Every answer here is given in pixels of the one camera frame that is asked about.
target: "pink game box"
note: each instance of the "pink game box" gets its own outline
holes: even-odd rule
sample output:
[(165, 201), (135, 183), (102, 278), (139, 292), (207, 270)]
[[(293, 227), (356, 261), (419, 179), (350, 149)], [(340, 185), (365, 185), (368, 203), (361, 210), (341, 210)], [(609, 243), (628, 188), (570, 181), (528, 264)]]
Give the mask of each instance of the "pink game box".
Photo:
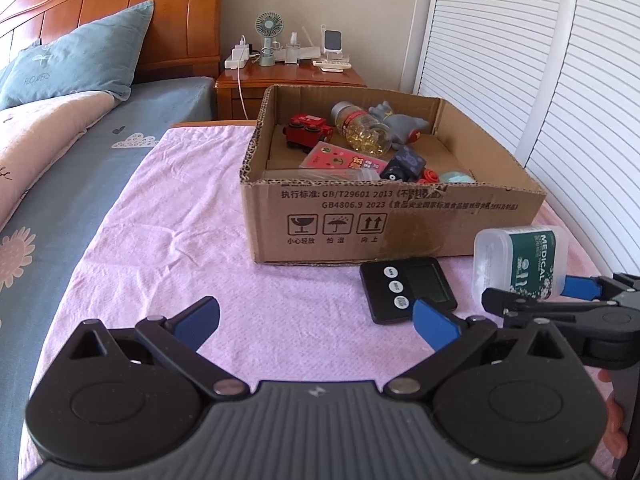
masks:
[(327, 142), (318, 142), (300, 164), (300, 168), (318, 170), (359, 170), (368, 168), (378, 174), (385, 169), (386, 161), (362, 153), (353, 152)]

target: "gray plush toy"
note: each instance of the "gray plush toy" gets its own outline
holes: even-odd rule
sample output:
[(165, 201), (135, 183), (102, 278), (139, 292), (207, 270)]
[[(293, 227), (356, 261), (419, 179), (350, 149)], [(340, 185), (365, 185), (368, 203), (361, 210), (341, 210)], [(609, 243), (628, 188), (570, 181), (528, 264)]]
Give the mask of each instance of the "gray plush toy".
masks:
[(415, 142), (420, 137), (420, 131), (429, 127), (429, 123), (424, 119), (395, 114), (388, 101), (376, 107), (372, 106), (369, 113), (389, 127), (392, 134), (391, 146), (394, 150)]

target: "table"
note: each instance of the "table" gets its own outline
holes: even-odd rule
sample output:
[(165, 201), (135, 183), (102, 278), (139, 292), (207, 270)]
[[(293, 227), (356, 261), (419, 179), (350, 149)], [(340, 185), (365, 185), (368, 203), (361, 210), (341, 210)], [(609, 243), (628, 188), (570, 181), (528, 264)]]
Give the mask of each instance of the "table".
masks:
[[(264, 91), (271, 85), (366, 86), (353, 68), (344, 72), (322, 72), (310, 62), (300, 65), (276, 63), (274, 66), (248, 62), (240, 69), (240, 83), (249, 119), (258, 117)], [(245, 118), (238, 91), (238, 70), (227, 69), (220, 75), (216, 80), (216, 94), (219, 120)]]

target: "green fan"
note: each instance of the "green fan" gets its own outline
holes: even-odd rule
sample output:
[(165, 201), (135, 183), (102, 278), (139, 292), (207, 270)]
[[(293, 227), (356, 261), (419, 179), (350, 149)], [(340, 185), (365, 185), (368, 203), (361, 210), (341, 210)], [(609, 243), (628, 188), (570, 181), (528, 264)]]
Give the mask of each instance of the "green fan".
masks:
[(255, 20), (255, 30), (264, 38), (264, 44), (260, 51), (260, 66), (273, 66), (276, 64), (273, 57), (273, 43), (278, 34), (282, 32), (284, 22), (279, 14), (275, 12), (264, 12)]

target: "beige wall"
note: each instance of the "beige wall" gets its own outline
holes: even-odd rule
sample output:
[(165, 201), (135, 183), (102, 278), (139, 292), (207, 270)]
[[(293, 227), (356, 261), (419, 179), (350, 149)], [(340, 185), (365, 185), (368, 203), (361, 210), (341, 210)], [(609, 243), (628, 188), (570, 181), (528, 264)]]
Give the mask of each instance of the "beige wall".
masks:
[[(4, 9), (13, 0), (0, 0)], [(342, 31), (344, 49), (354, 68), (372, 87), (398, 89), (415, 0), (223, 0), (222, 54), (228, 56), (242, 34), (258, 46), (255, 19), (262, 12), (279, 13), (285, 23), (278, 38), (286, 43), (292, 30), (307, 46), (306, 27), (316, 44), (320, 25)]]

